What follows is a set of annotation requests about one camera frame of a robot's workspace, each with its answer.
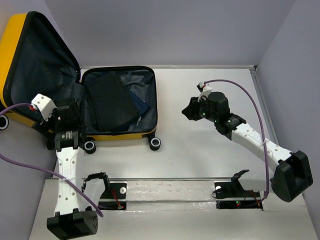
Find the navy blue garment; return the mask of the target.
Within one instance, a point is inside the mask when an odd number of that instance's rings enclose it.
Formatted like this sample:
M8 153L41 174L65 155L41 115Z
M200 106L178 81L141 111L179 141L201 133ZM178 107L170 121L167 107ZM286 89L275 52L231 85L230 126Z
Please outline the navy blue garment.
M148 110L150 109L150 105L147 104L145 101L143 101L142 99L140 99L135 93L133 93L132 91L128 91L130 94L130 97L132 99L132 102L134 104L134 106L137 108L138 110L138 117L136 117L133 121L130 122L130 124L134 124L135 122L137 122L138 120L141 120L142 117L148 112Z

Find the black garment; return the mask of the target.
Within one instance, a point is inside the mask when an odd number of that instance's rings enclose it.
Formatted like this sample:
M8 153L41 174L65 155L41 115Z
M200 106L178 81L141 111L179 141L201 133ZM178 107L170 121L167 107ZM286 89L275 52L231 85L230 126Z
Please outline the black garment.
M90 114L99 132L114 131L138 118L129 90L116 75L100 76L86 88Z

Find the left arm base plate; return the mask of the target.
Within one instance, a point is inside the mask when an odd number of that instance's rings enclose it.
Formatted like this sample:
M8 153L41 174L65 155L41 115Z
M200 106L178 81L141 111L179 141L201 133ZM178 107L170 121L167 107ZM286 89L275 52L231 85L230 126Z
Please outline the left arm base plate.
M111 181L110 187L100 197L98 207L105 211L125 211L127 209L127 182Z

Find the yellow hard-shell suitcase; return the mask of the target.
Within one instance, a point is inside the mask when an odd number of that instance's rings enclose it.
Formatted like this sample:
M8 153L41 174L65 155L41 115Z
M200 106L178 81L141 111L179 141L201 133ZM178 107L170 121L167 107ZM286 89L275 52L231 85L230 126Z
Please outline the yellow hard-shell suitcase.
M119 77L125 87L150 105L139 126L126 124L113 131L100 132L90 113L86 84L106 74ZM86 123L86 153L96 151L97 141L147 138L151 150L161 147L156 137L158 123L155 72L147 66L97 67L81 72L80 65L56 29L37 11L12 15L0 40L0 107L11 110L0 120L6 129L16 120L35 130L41 113L31 101L37 94L54 102L76 100Z

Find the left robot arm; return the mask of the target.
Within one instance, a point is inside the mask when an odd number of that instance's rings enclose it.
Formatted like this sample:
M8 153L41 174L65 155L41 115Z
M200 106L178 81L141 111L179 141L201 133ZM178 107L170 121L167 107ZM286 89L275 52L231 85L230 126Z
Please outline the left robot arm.
M72 240L95 235L98 218L103 217L99 200L110 194L111 185L106 173L77 176L86 146L86 122L74 98L54 102L37 94L31 101L53 134L58 172L58 196L54 216L46 222L47 229L59 240Z

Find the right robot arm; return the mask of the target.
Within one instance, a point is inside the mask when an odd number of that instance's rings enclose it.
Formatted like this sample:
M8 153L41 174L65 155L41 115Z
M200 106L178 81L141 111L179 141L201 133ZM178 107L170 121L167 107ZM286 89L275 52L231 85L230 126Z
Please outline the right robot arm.
M306 153L293 152L268 140L245 119L231 112L222 92L194 96L181 113L190 121L212 122L219 134L244 147L265 165L264 197L272 192L284 202L291 202L313 185L314 180Z

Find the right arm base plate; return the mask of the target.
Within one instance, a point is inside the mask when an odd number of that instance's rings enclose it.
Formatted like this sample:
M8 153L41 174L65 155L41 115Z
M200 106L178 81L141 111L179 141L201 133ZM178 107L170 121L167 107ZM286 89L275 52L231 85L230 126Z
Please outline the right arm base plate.
M218 210L263 209L260 193L244 190L235 181L215 182L211 196Z

